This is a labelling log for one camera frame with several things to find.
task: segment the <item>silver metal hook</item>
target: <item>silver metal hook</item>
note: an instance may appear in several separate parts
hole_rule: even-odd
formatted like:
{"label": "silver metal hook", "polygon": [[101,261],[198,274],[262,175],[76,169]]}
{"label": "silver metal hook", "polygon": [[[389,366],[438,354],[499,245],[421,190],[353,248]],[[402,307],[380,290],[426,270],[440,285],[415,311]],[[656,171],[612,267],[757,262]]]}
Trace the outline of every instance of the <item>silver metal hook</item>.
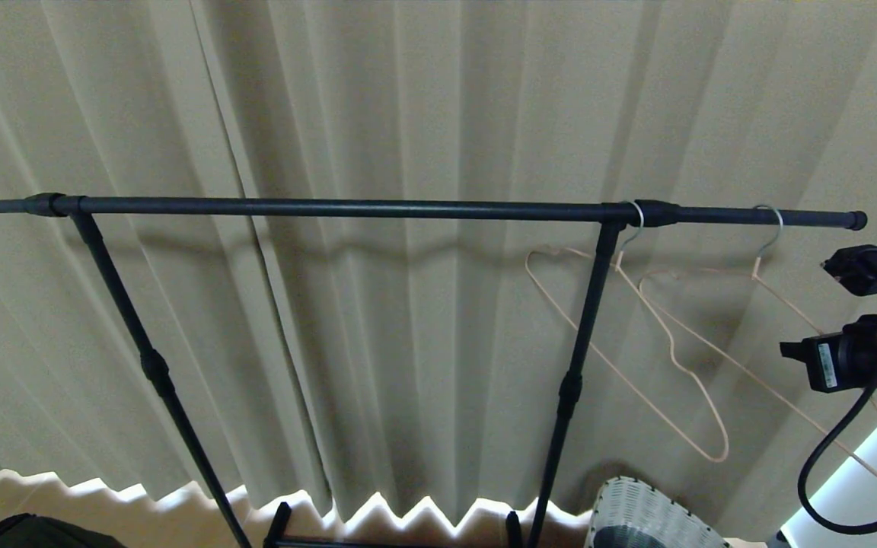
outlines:
{"label": "silver metal hook", "polygon": [[634,206],[635,209],[637,209],[637,211],[638,211],[638,229],[636,231],[634,231],[634,234],[631,235],[631,237],[629,239],[624,240],[624,243],[622,243],[622,247],[619,247],[619,249],[618,249],[618,253],[624,253],[624,247],[629,245],[629,242],[631,240],[634,240],[638,236],[640,236],[641,231],[643,231],[645,229],[645,214],[643,211],[641,211],[641,205],[638,205],[638,202],[636,202],[634,200],[631,200],[631,201],[624,200],[622,202],[622,204],[631,204]]}
{"label": "silver metal hook", "polygon": [[758,252],[756,252],[756,257],[758,259],[760,259],[760,257],[763,256],[763,252],[765,252],[765,250],[767,250],[767,247],[773,246],[773,244],[775,244],[777,242],[777,240],[780,239],[780,234],[783,233],[783,215],[780,214],[780,209],[773,207],[773,205],[767,205],[767,204],[760,204],[760,205],[756,205],[756,206],[753,205],[753,209],[769,209],[770,211],[773,212],[774,215],[777,216],[777,224],[779,225],[779,226],[777,226],[777,233],[773,236],[773,238],[771,238],[769,240],[769,242],[765,243],[762,247],[760,247],[760,250]]}

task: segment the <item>curtain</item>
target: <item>curtain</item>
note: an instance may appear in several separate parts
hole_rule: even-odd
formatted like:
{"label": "curtain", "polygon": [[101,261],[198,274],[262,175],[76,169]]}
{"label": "curtain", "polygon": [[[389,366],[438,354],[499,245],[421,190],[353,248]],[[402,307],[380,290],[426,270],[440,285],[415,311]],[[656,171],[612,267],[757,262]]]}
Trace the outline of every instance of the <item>curtain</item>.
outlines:
{"label": "curtain", "polygon": [[[763,277],[826,330],[877,299],[819,261],[877,243],[877,2],[0,4],[0,198],[246,196],[863,209],[862,232],[787,228]],[[101,215],[226,489],[306,489],[349,516],[380,492],[536,496],[574,332],[525,254],[592,225]],[[645,230],[626,270],[749,271],[773,228]],[[580,312],[588,264],[531,268]],[[777,341],[808,327],[748,281],[661,280],[660,302],[831,425]],[[731,455],[692,451],[592,355],[553,501],[641,476],[727,535],[796,509],[821,435],[688,337]],[[594,341],[709,452],[720,433],[615,277]],[[877,423],[867,413],[846,441]],[[813,481],[840,464],[825,458]],[[197,479],[69,221],[0,215],[0,469],[152,496]]]}

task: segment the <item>power cord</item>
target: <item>power cord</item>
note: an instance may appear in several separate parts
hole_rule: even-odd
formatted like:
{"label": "power cord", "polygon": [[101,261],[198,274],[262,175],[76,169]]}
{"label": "power cord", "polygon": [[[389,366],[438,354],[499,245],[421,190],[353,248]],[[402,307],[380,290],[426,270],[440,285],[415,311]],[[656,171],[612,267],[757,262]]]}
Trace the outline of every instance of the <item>power cord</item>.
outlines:
{"label": "power cord", "polygon": [[872,381],[864,388],[862,391],[862,395],[859,396],[859,399],[856,400],[855,405],[852,405],[852,409],[848,410],[848,413],[845,413],[845,416],[832,428],[831,432],[829,432],[824,440],[821,440],[821,443],[811,452],[811,457],[808,457],[807,461],[804,463],[804,466],[801,468],[800,476],[797,478],[797,497],[800,499],[801,506],[804,507],[804,510],[814,518],[822,527],[827,528],[828,530],[832,530],[835,533],[839,534],[873,534],[877,533],[877,521],[873,521],[870,524],[861,524],[860,526],[846,526],[845,524],[836,524],[834,521],[828,520],[824,516],[818,513],[818,510],[815,510],[814,506],[811,506],[810,500],[808,500],[807,496],[807,479],[808,476],[811,475],[811,470],[814,468],[814,465],[817,464],[818,458],[821,458],[822,454],[828,445],[831,445],[835,438],[839,436],[845,430],[846,427],[855,420],[855,417],[862,412],[864,406],[868,403],[868,400],[871,399],[871,396],[875,393],[877,389],[877,374],[872,379]]}

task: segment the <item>clothes hanger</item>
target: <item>clothes hanger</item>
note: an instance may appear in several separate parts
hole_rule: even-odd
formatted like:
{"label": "clothes hanger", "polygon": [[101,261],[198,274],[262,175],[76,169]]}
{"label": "clothes hanger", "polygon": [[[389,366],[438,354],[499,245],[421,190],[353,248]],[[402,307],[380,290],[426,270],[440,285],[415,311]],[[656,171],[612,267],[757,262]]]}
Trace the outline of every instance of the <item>clothes hanger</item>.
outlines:
{"label": "clothes hanger", "polygon": [[[645,396],[643,392],[641,392],[641,390],[633,384],[633,382],[629,381],[629,378],[627,378],[626,375],[624,375],[623,372],[620,371],[619,368],[614,364],[614,362],[611,361],[607,356],[605,356],[605,354],[602,353],[602,351],[600,351],[600,349],[598,349],[598,347],[595,346],[593,342],[591,343],[591,350],[594,351],[595,354],[598,354],[598,357],[600,357],[601,360],[605,364],[607,364],[609,368],[611,368],[614,374],[618,375],[618,377],[622,379],[624,384],[626,384],[627,387],[631,389],[631,391],[636,393],[641,401],[646,403],[646,405],[651,408],[651,410],[653,410],[655,414],[658,414],[660,419],[662,419],[662,421],[665,421],[665,424],[668,424],[668,427],[671,427],[672,430],[675,430],[675,433],[679,434],[679,437],[682,437],[682,439],[685,440],[687,444],[691,445],[691,447],[696,450],[696,452],[699,452],[700,455],[703,455],[703,457],[710,462],[723,462],[730,454],[730,438],[729,434],[726,431],[726,425],[723,424],[723,419],[719,415],[719,412],[716,409],[716,405],[714,405],[713,403],[713,399],[710,398],[709,392],[706,391],[706,386],[703,386],[703,382],[700,381],[699,377],[692,371],[688,370],[688,368],[685,368],[684,365],[678,363],[678,359],[675,358],[675,339],[672,336],[671,332],[669,332],[668,326],[665,325],[665,322],[661,319],[659,315],[657,315],[652,305],[647,301],[647,298],[645,298],[645,296],[641,294],[639,288],[637,288],[636,285],[631,282],[630,278],[627,277],[627,274],[624,273],[624,271],[622,270],[622,267],[620,267],[620,261],[622,261],[622,257],[624,255],[624,247],[627,246],[627,244],[630,243],[632,240],[636,239],[638,235],[641,234],[641,231],[643,231],[645,226],[644,212],[641,211],[641,208],[638,204],[636,204],[636,202],[631,202],[631,204],[633,204],[638,211],[638,218],[640,220],[640,223],[638,223],[638,229],[636,230],[636,232],[634,232],[634,234],[631,235],[629,239],[625,240],[622,243],[622,246],[620,246],[618,260],[616,261],[616,263],[613,263],[613,267],[615,267],[615,270],[620,274],[620,276],[624,278],[624,281],[627,282],[627,284],[631,287],[631,290],[636,293],[638,298],[641,299],[641,301],[649,309],[649,311],[652,312],[652,315],[655,317],[655,319],[660,323],[660,325],[662,325],[662,329],[668,334],[669,356],[671,356],[672,364],[675,365],[676,368],[679,368],[680,371],[688,374],[689,377],[696,382],[696,385],[699,386],[700,391],[702,391],[703,395],[706,397],[706,402],[710,404],[710,409],[713,411],[713,417],[714,419],[716,419],[716,424],[719,425],[719,430],[723,436],[723,451],[721,452],[721,454],[718,455],[718,457],[714,457],[713,455],[709,454],[709,452],[706,452],[703,448],[701,448],[699,444],[693,441],[692,438],[690,438],[685,432],[682,431],[681,428],[679,428],[671,419],[669,419],[668,416],[666,416],[665,413],[663,413],[658,406],[656,406],[651,400],[649,400],[647,396]],[[553,296],[550,295],[550,292],[547,291],[547,288],[544,287],[540,279],[537,278],[536,275],[533,274],[533,271],[530,269],[530,257],[532,257],[536,253],[553,254],[553,256],[556,256],[560,253],[574,253],[576,256],[581,256],[585,259],[592,259],[591,254],[584,253],[581,250],[575,250],[573,249],[573,247],[540,247],[540,249],[532,250],[531,252],[526,253],[526,260],[523,263],[523,265],[525,265],[526,274],[530,277],[530,280],[533,282],[534,285],[536,285],[538,290],[540,290],[540,293],[543,294],[545,298],[547,298],[547,301],[550,302],[550,305],[553,305],[553,309],[556,310],[557,313],[560,313],[560,316],[563,317],[564,320],[567,320],[568,325],[573,327],[574,330],[577,330],[577,323],[575,323],[574,320],[571,319],[571,317],[566,312],[564,312],[563,307],[561,307],[557,303],[556,299],[554,299]]]}
{"label": "clothes hanger", "polygon": [[[815,332],[817,332],[818,334],[824,334],[824,331],[820,327],[818,327],[818,325],[816,323],[814,323],[813,320],[808,318],[808,316],[806,314],[804,314],[804,312],[801,312],[800,308],[797,308],[797,306],[794,305],[794,303],[792,303],[789,299],[784,298],[784,296],[781,295],[779,292],[777,292],[775,290],[775,288],[770,287],[769,284],[767,284],[762,278],[760,278],[760,264],[761,264],[761,261],[763,259],[763,254],[766,252],[768,247],[773,246],[773,244],[775,244],[777,242],[777,240],[780,239],[780,235],[782,235],[782,233],[783,233],[783,215],[780,214],[779,209],[776,209],[774,207],[770,207],[770,205],[756,205],[756,208],[772,209],[773,213],[777,216],[777,222],[779,222],[779,226],[777,226],[777,232],[775,233],[773,238],[770,239],[769,242],[765,243],[762,247],[760,247],[759,251],[756,253],[756,260],[753,261],[753,270],[752,270],[751,274],[749,275],[749,278],[751,278],[751,280],[754,283],[761,285],[762,288],[765,288],[765,290],[767,292],[769,292],[770,295],[775,296],[775,298],[777,298],[778,301],[780,301],[784,305],[786,305],[787,308],[790,308],[791,310],[793,310],[794,313],[797,314],[797,316],[800,316],[800,318],[802,320],[804,320],[804,322],[806,322],[809,326],[811,326],[811,328],[814,329]],[[745,276],[746,275],[745,271],[724,270],[724,269],[717,269],[717,268],[695,268],[695,269],[690,269],[688,271],[689,272],[709,273],[709,274],[737,275],[737,276]],[[651,305],[654,305],[655,308],[658,308],[659,312],[662,315],[665,315],[669,320],[672,320],[673,323],[676,323],[676,325],[678,325],[679,327],[682,327],[682,329],[686,330],[687,333],[691,334],[693,337],[696,337],[696,339],[698,339],[701,343],[706,344],[706,346],[709,346],[712,350],[716,351],[717,354],[720,354],[720,356],[722,356],[723,358],[726,358],[726,360],[729,361],[730,363],[732,363],[733,365],[737,365],[737,367],[740,368],[740,370],[743,371],[748,377],[750,377],[752,379],[752,381],[755,381],[762,388],[764,388],[765,390],[770,392],[770,394],[772,394],[775,398],[780,400],[780,402],[783,402],[784,405],[787,405],[791,410],[793,410],[794,413],[797,413],[798,416],[801,416],[801,419],[808,421],[808,423],[810,423],[811,426],[814,426],[815,429],[818,430],[818,432],[826,435],[828,433],[828,430],[826,430],[825,427],[822,427],[821,424],[817,423],[817,421],[815,421],[814,419],[811,419],[811,417],[808,416],[807,413],[804,413],[803,410],[801,410],[800,408],[797,408],[797,406],[794,406],[793,403],[791,403],[788,399],[784,398],[784,396],[782,394],[780,394],[780,392],[777,392],[776,389],[773,389],[772,387],[770,387],[770,385],[767,384],[766,381],[763,381],[763,379],[759,378],[758,375],[753,374],[752,371],[749,371],[749,368],[746,368],[745,365],[741,364],[740,362],[735,360],[735,358],[731,357],[728,353],[721,350],[721,348],[716,346],[716,344],[713,344],[712,342],[710,342],[708,339],[706,339],[706,337],[701,336],[699,333],[696,333],[696,330],[693,330],[692,327],[687,326],[686,323],[682,322],[682,320],[679,320],[675,316],[672,316],[671,313],[669,313],[668,310],[666,310],[664,308],[664,306],[661,306],[657,301],[652,301],[652,299],[647,298],[647,295],[644,295],[644,284],[648,280],[648,278],[651,278],[652,276],[655,276],[657,274],[666,274],[666,273],[671,275],[673,278],[676,278],[676,279],[679,279],[681,277],[681,273],[679,271],[670,270],[670,269],[650,270],[648,272],[645,272],[645,274],[643,274],[643,277],[641,277],[641,279],[638,281],[638,292],[644,296],[645,302],[650,303]],[[665,324],[662,323],[661,320],[659,320],[659,323],[660,323],[660,325],[662,325],[662,329],[667,330],[667,329],[665,329]],[[875,409],[875,412],[877,413],[877,402],[875,401],[874,398],[872,398],[871,403],[872,403],[873,408]],[[868,472],[870,472],[873,476],[876,476],[876,478],[877,478],[877,469],[874,468],[873,466],[871,466],[870,464],[868,464],[868,462],[866,462],[861,457],[857,457],[857,455],[855,454],[855,451],[853,451],[852,448],[849,448],[848,445],[845,445],[845,444],[841,443],[841,441],[838,441],[838,440],[835,440],[834,443],[837,444],[838,447],[841,448],[841,450],[843,452],[845,452],[845,454],[848,454],[849,457],[852,457],[853,459],[855,459],[855,461],[858,464],[862,465],[864,469],[866,469]]]}

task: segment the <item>white wall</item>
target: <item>white wall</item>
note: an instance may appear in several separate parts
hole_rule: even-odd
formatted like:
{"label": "white wall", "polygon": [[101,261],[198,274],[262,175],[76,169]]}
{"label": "white wall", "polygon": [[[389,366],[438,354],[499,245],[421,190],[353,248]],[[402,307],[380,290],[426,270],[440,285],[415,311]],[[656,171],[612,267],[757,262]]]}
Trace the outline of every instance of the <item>white wall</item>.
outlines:
{"label": "white wall", "polygon": [[[877,467],[877,428],[857,451]],[[812,497],[814,507],[826,518],[840,524],[866,524],[877,520],[877,479],[855,461],[848,460]],[[795,548],[877,547],[877,534],[864,537],[831,533],[815,523],[801,508],[783,527]]]}

